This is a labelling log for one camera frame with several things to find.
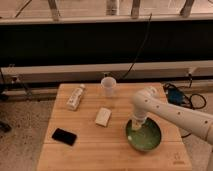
wooden table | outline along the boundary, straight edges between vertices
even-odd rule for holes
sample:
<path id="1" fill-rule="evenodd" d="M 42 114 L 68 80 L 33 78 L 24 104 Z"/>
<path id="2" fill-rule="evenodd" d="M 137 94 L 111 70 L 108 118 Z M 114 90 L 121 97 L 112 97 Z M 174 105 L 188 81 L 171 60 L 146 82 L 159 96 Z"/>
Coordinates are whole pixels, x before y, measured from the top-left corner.
<path id="1" fill-rule="evenodd" d="M 154 86 L 159 98 L 166 101 L 159 83 L 118 84 L 116 96 L 105 98 L 100 84 L 86 84 L 77 111 L 67 109 L 66 102 L 79 84 L 61 84 L 46 132 L 38 171 L 166 171 L 191 170 L 191 164 L 178 128 L 149 114 L 161 128 L 162 142 L 150 152 L 139 152 L 127 141 L 125 126 L 132 115 L 132 95 L 146 86 Z M 108 127 L 95 124 L 101 107 L 112 110 Z M 74 146 L 54 141 L 56 128 L 77 134 Z"/>

paper cup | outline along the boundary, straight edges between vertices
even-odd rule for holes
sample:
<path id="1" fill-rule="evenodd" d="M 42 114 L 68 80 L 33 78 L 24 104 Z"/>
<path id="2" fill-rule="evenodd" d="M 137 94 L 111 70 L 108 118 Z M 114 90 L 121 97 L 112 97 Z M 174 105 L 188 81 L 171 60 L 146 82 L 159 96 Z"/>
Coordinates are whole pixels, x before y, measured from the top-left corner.
<path id="1" fill-rule="evenodd" d="M 116 80 L 113 77 L 104 77 L 101 86 L 106 97 L 113 97 L 115 94 Z"/>

tiled floor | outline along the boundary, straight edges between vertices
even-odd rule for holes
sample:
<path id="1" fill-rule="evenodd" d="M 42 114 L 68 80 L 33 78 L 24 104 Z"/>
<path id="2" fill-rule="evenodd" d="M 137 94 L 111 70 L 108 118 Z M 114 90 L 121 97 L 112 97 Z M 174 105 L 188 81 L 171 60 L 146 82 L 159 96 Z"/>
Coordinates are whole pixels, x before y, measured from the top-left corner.
<path id="1" fill-rule="evenodd" d="M 0 0 L 0 16 L 13 18 L 18 9 L 28 0 Z M 110 0 L 56 0 L 61 17 L 106 16 Z M 117 0 L 119 15 L 130 15 L 132 0 Z M 185 0 L 141 0 L 140 14 L 179 14 Z M 213 13 L 213 4 L 208 0 L 195 0 L 192 13 Z M 19 18 L 50 18 L 48 0 L 32 0 Z"/>
<path id="2" fill-rule="evenodd" d="M 208 103 L 202 110 L 213 113 L 213 93 L 203 95 Z M 35 171 L 53 104 L 53 100 L 0 102 L 0 120 L 13 128 L 0 132 L 0 171 Z M 205 171 L 211 146 L 193 135 L 183 141 L 193 171 Z"/>

smartphone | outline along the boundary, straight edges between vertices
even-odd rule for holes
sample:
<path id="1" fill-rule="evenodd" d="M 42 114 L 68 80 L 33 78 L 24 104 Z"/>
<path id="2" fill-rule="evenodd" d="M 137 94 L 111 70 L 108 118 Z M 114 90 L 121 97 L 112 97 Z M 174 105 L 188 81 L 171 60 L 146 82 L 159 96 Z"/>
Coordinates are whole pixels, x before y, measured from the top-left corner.
<path id="1" fill-rule="evenodd" d="M 67 132 L 63 129 L 57 128 L 55 130 L 55 132 L 53 133 L 52 138 L 54 140 L 61 141 L 61 142 L 66 143 L 68 145 L 73 145 L 76 138 L 77 138 L 77 135 L 75 135 L 71 132 Z"/>

black cable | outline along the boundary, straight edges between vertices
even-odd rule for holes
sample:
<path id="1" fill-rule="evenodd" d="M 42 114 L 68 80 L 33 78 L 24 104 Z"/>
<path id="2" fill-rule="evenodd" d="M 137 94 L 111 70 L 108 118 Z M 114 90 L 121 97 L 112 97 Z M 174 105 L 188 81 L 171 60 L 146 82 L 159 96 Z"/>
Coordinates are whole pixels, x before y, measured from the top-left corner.
<path id="1" fill-rule="evenodd" d="M 21 12 L 32 2 L 32 0 L 29 0 L 26 4 L 24 4 L 21 9 L 18 11 L 18 13 L 14 16 L 14 18 L 17 18 Z"/>
<path id="2" fill-rule="evenodd" d="M 189 87 L 190 88 L 192 85 L 192 77 L 190 78 L 190 84 L 189 84 Z M 201 94 L 198 94 L 198 93 L 193 93 L 191 94 L 189 97 L 185 95 L 185 93 L 183 93 L 182 91 L 179 90 L 179 87 L 176 87 L 174 84 L 171 84 L 171 83 L 166 83 L 164 86 L 163 86 L 164 90 L 165 91 L 168 91 L 168 90 L 176 90 L 176 91 L 179 91 L 181 92 L 181 94 L 183 95 L 183 99 L 184 101 L 180 104 L 180 106 L 182 107 L 186 107 L 186 108 L 189 108 L 189 109 L 192 109 L 192 110 L 196 110 L 196 109 L 203 109 L 204 107 L 206 107 L 206 104 L 207 104 L 207 101 L 205 99 L 204 96 L 202 96 Z M 203 105 L 199 106 L 199 107 L 196 107 L 194 106 L 193 102 L 192 102 L 192 99 L 193 97 L 195 96 L 198 96 L 200 97 L 202 100 L 203 100 Z M 182 135 L 181 138 L 187 138 L 191 135 L 191 133 L 188 133 L 186 135 Z"/>
<path id="3" fill-rule="evenodd" d="M 194 96 L 200 97 L 200 98 L 203 100 L 203 105 L 201 105 L 201 106 L 199 106 L 199 107 L 195 107 L 195 106 L 193 105 L 193 103 L 192 103 L 192 98 L 193 98 Z M 190 100 L 190 102 L 192 103 L 193 109 L 194 109 L 194 110 L 195 110 L 195 109 L 203 109 L 204 107 L 206 107 L 206 104 L 207 104 L 205 97 L 202 96 L 201 94 L 197 94 L 197 93 L 191 94 L 190 97 L 189 97 L 189 100 Z"/>
<path id="4" fill-rule="evenodd" d="M 120 79 L 125 79 L 126 76 L 127 76 L 127 75 L 130 73 L 130 71 L 132 70 L 132 68 L 133 68 L 133 66 L 135 65 L 135 63 L 137 62 L 138 57 L 140 56 L 141 51 L 143 50 L 144 45 L 146 44 L 146 41 L 148 40 L 148 37 L 149 37 L 151 19 L 152 19 L 152 13 L 151 13 L 150 16 L 149 16 L 149 21 L 148 21 L 148 24 L 147 24 L 145 37 L 144 37 L 144 40 L 143 40 L 142 44 L 140 45 L 140 47 L 139 47 L 139 49 L 138 49 L 138 52 L 137 52 L 137 54 L 136 54 L 136 57 L 135 57 L 135 59 L 133 60 L 132 65 L 130 66 L 129 70 L 128 70 Z"/>
<path id="5" fill-rule="evenodd" d="M 208 0 L 208 1 L 209 1 L 209 3 L 213 4 L 213 1 L 212 1 L 212 0 Z"/>

